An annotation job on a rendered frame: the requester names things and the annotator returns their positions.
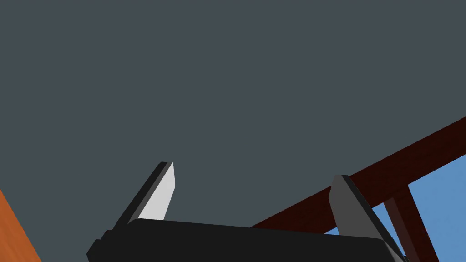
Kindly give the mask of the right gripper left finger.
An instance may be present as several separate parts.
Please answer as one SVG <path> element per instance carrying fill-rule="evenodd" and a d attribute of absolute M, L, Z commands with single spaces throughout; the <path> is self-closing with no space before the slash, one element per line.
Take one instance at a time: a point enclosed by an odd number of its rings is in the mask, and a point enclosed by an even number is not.
<path fill-rule="evenodd" d="M 174 164 L 160 162 L 123 211 L 113 229 L 123 227 L 135 219 L 163 220 L 174 189 Z"/>

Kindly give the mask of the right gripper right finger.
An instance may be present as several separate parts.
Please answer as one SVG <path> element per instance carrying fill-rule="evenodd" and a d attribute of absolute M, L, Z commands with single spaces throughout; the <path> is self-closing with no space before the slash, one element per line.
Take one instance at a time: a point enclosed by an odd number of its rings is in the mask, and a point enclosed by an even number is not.
<path fill-rule="evenodd" d="M 403 256 L 393 237 L 349 176 L 334 176 L 329 203 L 339 234 L 380 239 L 387 244 L 392 256 Z"/>

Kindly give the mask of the dark red framed window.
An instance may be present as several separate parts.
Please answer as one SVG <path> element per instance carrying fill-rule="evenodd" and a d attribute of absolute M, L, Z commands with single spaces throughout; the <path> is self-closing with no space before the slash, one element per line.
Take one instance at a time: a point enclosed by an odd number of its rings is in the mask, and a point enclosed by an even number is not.
<path fill-rule="evenodd" d="M 466 116 L 374 156 L 332 139 L 310 158 L 322 180 L 309 197 L 254 228 L 343 234 L 331 210 L 334 175 L 348 175 L 410 262 L 466 262 Z"/>

